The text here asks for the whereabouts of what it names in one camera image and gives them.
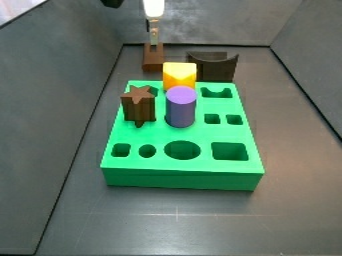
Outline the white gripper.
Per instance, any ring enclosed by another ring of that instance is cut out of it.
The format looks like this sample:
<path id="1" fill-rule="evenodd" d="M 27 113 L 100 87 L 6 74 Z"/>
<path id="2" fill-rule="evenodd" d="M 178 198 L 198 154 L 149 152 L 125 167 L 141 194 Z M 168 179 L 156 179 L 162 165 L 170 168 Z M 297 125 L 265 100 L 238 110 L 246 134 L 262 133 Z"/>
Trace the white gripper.
<path id="1" fill-rule="evenodd" d="M 145 14 L 148 18 L 160 18 L 165 13 L 165 0 L 144 0 Z M 148 31 L 150 34 L 150 44 L 160 44 L 160 20 L 148 20 Z"/>

